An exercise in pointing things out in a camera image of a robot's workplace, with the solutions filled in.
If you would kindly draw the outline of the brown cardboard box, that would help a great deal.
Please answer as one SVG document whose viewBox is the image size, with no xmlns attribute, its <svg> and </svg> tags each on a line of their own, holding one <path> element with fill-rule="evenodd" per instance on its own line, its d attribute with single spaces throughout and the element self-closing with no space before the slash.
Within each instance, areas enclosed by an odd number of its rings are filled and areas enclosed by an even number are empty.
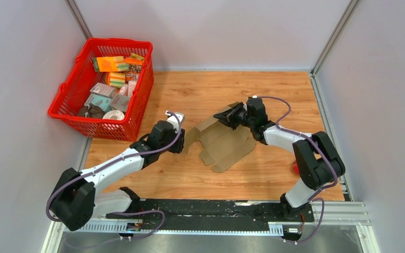
<svg viewBox="0 0 405 253">
<path fill-rule="evenodd" d="M 256 145 L 249 128 L 240 125 L 233 130 L 213 116 L 186 132 L 182 152 L 187 154 L 190 146 L 197 141 L 202 145 L 199 157 L 217 173 L 228 170 L 252 152 Z"/>
</svg>

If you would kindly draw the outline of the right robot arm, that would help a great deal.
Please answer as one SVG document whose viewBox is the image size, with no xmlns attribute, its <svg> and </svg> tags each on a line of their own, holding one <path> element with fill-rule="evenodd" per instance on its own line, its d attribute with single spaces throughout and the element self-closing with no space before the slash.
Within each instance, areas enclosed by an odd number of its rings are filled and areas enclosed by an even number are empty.
<svg viewBox="0 0 405 253">
<path fill-rule="evenodd" d="M 233 130 L 247 127 L 256 141 L 294 153 L 300 178 L 280 197 L 279 212 L 285 220 L 298 217 L 322 190 L 334 187 L 345 174 L 345 165 L 326 132 L 308 134 L 283 127 L 279 123 L 283 116 L 269 120 L 261 96 L 249 97 L 214 118 Z"/>
</svg>

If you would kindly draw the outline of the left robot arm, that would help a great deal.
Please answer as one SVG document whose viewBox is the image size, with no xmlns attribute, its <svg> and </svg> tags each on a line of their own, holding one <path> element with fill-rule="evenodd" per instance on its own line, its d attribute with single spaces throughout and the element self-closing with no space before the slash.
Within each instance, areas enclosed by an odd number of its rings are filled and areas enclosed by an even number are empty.
<svg viewBox="0 0 405 253">
<path fill-rule="evenodd" d="M 183 120 L 183 115 L 171 114 L 114 158 L 82 171 L 66 169 L 47 200 L 46 216 L 76 231 L 96 217 L 115 215 L 132 219 L 143 215 L 140 198 L 131 189 L 122 187 L 107 193 L 103 190 L 157 162 L 165 152 L 181 153 L 185 138 Z"/>
</svg>

